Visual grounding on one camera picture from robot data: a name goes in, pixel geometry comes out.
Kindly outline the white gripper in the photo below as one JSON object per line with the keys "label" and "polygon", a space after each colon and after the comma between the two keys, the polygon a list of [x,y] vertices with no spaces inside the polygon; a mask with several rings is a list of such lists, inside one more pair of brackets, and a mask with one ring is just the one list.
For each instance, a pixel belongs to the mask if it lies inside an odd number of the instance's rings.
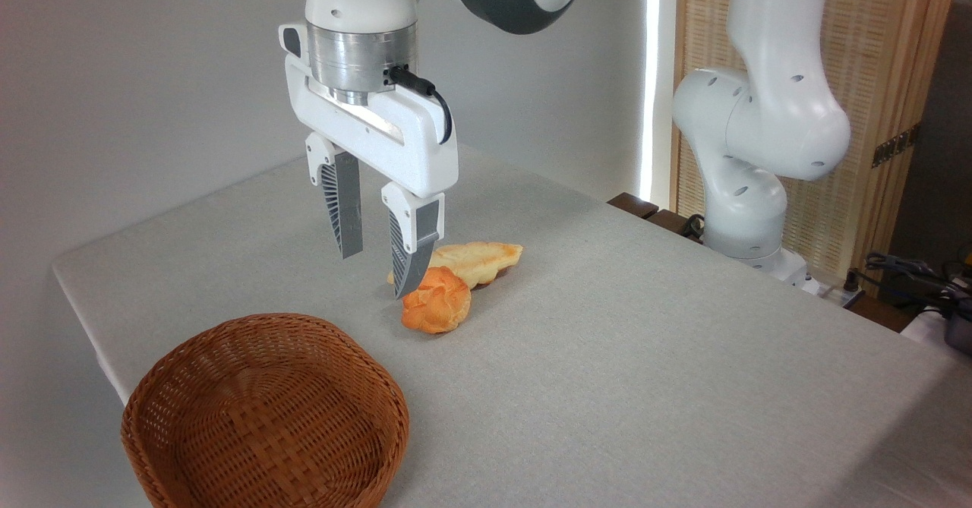
{"label": "white gripper", "polygon": [[416,65],[415,38],[414,26],[389,33],[279,27],[289,102],[315,131],[305,139],[309,176],[323,191],[344,258],[362,251],[358,158],[392,180],[381,194],[396,299],[420,286],[435,242],[444,238],[441,192],[457,182],[459,165],[457,137],[445,131],[440,103],[391,78],[394,68]]}

